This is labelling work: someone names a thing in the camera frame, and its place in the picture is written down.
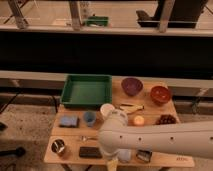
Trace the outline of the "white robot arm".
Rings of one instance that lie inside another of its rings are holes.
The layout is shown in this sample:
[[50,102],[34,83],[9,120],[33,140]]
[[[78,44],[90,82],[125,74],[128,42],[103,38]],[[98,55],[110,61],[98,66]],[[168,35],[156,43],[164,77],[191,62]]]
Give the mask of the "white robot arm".
[[213,121],[129,126],[127,114],[108,113],[98,131],[102,154],[114,159],[120,149],[136,149],[213,159]]

